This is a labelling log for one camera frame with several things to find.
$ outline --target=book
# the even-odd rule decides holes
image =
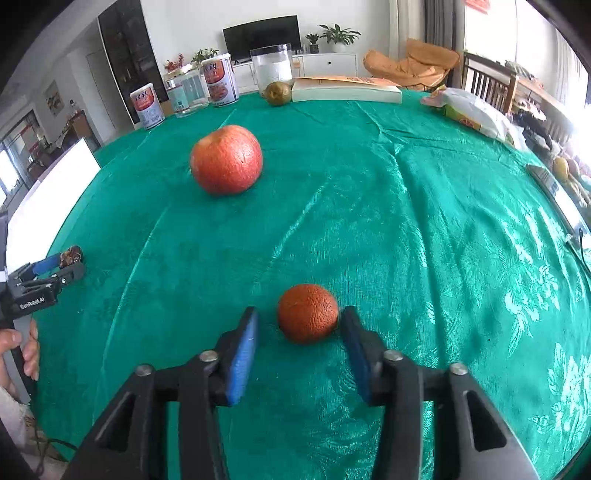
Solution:
[[[306,100],[365,100],[402,103],[397,84],[386,79],[319,76],[296,78],[291,89],[294,102]]]

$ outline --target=white flower pot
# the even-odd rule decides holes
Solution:
[[[344,43],[330,43],[330,46],[332,48],[332,51],[334,53],[345,53],[345,51],[347,50],[347,45],[345,45]]]

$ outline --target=apple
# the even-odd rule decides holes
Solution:
[[[248,190],[261,175],[262,150],[256,137],[239,125],[227,125],[199,140],[189,158],[191,173],[212,195]]]

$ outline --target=television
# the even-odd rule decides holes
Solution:
[[[251,50],[290,43],[292,50],[301,50],[297,15],[268,18],[223,29],[228,53],[232,60],[251,58]]]

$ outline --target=metal bolt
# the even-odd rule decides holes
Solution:
[[[466,375],[468,373],[468,369],[464,364],[451,364],[449,371],[454,375]]]
[[[398,350],[386,350],[384,352],[384,358],[391,362],[398,362],[404,358],[404,356]]]
[[[201,352],[201,355],[199,355],[199,359],[202,362],[214,362],[217,360],[217,352],[215,350],[204,350]]]
[[[148,375],[151,375],[153,371],[154,369],[151,365],[143,364],[136,367],[135,374],[138,377],[147,377]]]

